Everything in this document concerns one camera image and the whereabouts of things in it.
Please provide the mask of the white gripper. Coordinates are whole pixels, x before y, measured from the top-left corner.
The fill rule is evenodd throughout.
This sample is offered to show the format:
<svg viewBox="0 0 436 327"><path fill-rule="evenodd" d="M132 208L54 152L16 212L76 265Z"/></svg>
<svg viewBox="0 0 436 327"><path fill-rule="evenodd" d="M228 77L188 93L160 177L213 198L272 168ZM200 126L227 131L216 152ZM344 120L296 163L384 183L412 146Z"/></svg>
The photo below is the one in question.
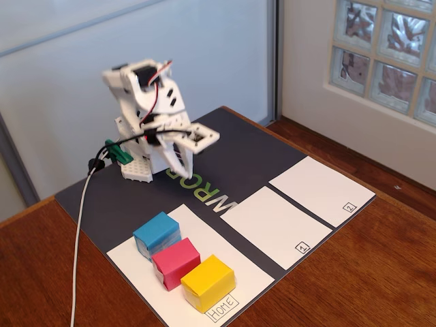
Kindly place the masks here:
<svg viewBox="0 0 436 327"><path fill-rule="evenodd" d="M146 114L141 118L141 147L162 146L161 154L171 168L183 178L193 175L193 153L189 141L191 122L186 112L178 114Z"/></svg>

